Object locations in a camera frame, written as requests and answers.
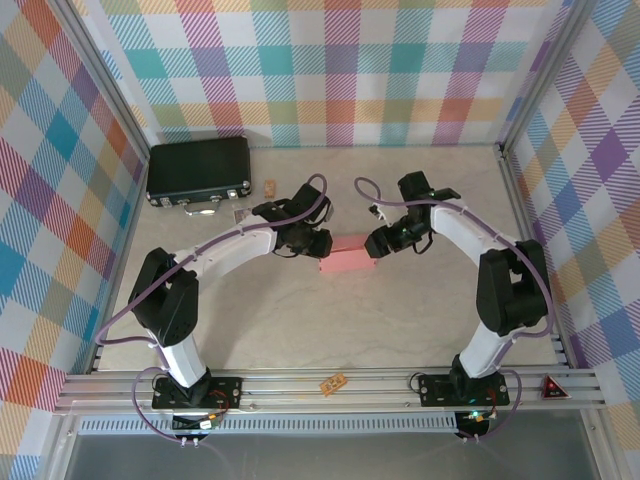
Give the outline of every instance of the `red triangle sticker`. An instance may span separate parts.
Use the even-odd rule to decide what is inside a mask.
[[[542,384],[543,400],[562,400],[567,398],[571,398],[571,395],[551,375],[544,377],[544,383]]]

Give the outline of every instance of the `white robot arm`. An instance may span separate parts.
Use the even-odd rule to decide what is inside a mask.
[[[464,204],[460,200],[449,200],[451,203]],[[489,237],[476,224],[467,217],[445,208],[431,208],[431,225],[435,232],[447,237],[456,247],[462,250],[467,257],[478,267],[481,256],[489,250],[502,250],[504,245],[495,238]],[[511,243],[514,238],[503,235]],[[511,330],[504,336],[489,330],[482,322],[478,325],[469,345],[460,353],[460,363],[470,378],[482,378],[498,371],[500,365],[496,359],[505,346],[513,340],[514,335],[526,329],[522,326]]]
[[[480,325],[469,345],[454,358],[449,379],[445,382],[438,378],[430,383],[435,388],[449,383],[453,390],[449,398],[461,404],[473,403],[480,396],[486,396],[488,389],[499,390],[504,380],[498,373],[500,362],[514,337],[527,327],[536,325],[547,313],[544,295],[532,273],[514,252],[505,248],[497,237],[488,234],[479,223],[462,214],[466,207],[455,191],[450,188],[434,190],[422,172],[405,175],[398,186],[404,203],[408,203],[407,214],[393,224],[387,223],[376,229],[367,238],[365,247],[374,258],[399,252],[409,246],[414,252],[422,254],[431,246],[433,234],[437,233],[453,242],[478,267],[476,307]],[[422,200],[447,201],[448,204],[457,204],[459,208],[452,209],[441,203],[416,203]],[[381,205],[374,203],[369,210],[378,217],[386,217],[380,214],[380,208]],[[429,236],[429,243],[418,251],[416,244],[424,235]],[[515,245],[527,257],[548,288],[540,244],[535,240],[516,242],[506,235],[500,237]],[[521,276],[521,279],[514,282],[512,274]],[[442,400],[445,395],[436,397]]]
[[[328,230],[318,227],[328,220],[331,201],[327,197],[320,200],[320,195],[306,183],[291,200],[282,199],[255,207],[252,215],[235,228],[217,235],[215,238],[221,240],[200,254],[204,243],[175,254],[157,248],[145,258],[130,302],[169,269],[195,257],[133,309],[138,322],[159,348],[171,381],[188,405],[197,406],[209,393],[210,383],[209,371],[198,354],[193,337],[199,288],[253,258],[284,246],[294,256],[324,258],[329,255],[331,235]],[[311,211],[317,201],[321,203]],[[310,212],[306,218],[294,222],[305,212]]]
[[[239,227],[259,223],[264,223],[264,218],[250,215],[242,221]],[[251,230],[243,235],[236,235],[220,242],[193,262],[188,263],[185,270],[195,272],[199,281],[199,288],[204,289],[207,285],[210,285],[213,281],[243,263],[273,252],[276,247],[277,237],[278,233],[268,227]],[[192,255],[199,246],[196,245],[187,250],[177,251],[174,261],[176,263],[181,262]],[[147,332],[158,341],[153,332],[150,330],[147,330]],[[158,342],[158,344],[169,367],[169,374],[183,387],[191,387],[206,374],[207,367],[198,354],[193,333],[189,333],[184,340],[175,345],[162,346],[161,342]]]

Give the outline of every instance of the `metal rail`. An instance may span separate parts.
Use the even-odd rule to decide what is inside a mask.
[[[392,413],[427,411],[464,411],[460,407],[421,407],[418,395],[408,387],[415,372],[442,375],[448,368],[358,368],[223,370],[214,376],[244,378],[240,409],[233,415],[255,413]],[[523,383],[523,410],[597,409],[604,399],[595,374],[590,369],[568,369],[562,366],[517,367]],[[343,373],[349,383],[335,394],[325,397],[319,385],[328,377]],[[541,386],[545,375],[552,375],[571,395],[568,400],[542,400]],[[71,375],[62,389],[56,413],[130,413],[131,382],[135,372],[97,372]],[[138,385],[138,401],[142,409],[151,411],[152,376]],[[507,376],[511,398],[517,384]],[[173,413],[162,410],[157,413]]]

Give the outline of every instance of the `plaid wall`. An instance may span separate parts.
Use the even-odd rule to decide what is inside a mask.
[[[601,0],[515,148],[579,362],[640,478],[640,2]]]
[[[76,0],[151,143],[254,146],[493,143],[551,3]]]
[[[0,479],[31,479],[142,163],[45,0],[0,0]]]
[[[513,104],[511,105],[511,109],[509,110],[507,119],[504,122],[504,125],[502,125],[502,129],[500,130],[500,134],[498,135],[498,141],[500,143],[504,142],[507,136],[507,133],[511,128],[511,125],[513,124],[514,118],[516,118],[516,115],[518,115],[518,113],[520,112],[520,107],[522,106],[522,102],[530,93],[531,86],[533,85],[533,82],[536,80],[536,77],[538,76],[540,67],[544,65],[547,59],[547,54],[549,53],[549,49],[553,44],[553,42],[558,37],[558,34],[560,33],[560,31],[562,30],[564,22],[567,19],[567,16],[569,15],[569,11],[571,10],[571,7],[573,6],[574,2],[575,0],[562,1],[562,6],[560,7],[560,10],[558,10],[556,17],[554,18],[553,23],[551,24],[551,28],[549,28],[549,31],[547,32],[547,35],[544,41],[542,42],[542,45],[540,46],[540,50],[538,50],[535,60],[531,63],[531,66],[529,67],[529,71],[527,72],[527,76],[525,77],[524,82],[522,82],[522,85],[518,90],[518,96],[516,97]]]

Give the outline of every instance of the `metal bracket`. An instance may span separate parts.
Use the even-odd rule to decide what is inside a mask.
[[[191,405],[169,378],[158,378],[153,387],[151,408],[154,410],[194,408],[198,410],[226,410],[227,408],[232,410],[240,408],[242,396],[242,378],[240,377],[211,377],[208,381],[209,393],[197,406]]]
[[[451,383],[449,375],[418,376],[420,405],[423,407],[493,407],[509,405],[509,391],[503,376],[496,377],[496,385],[491,388],[495,392],[495,400],[488,390],[467,400],[461,400]]]

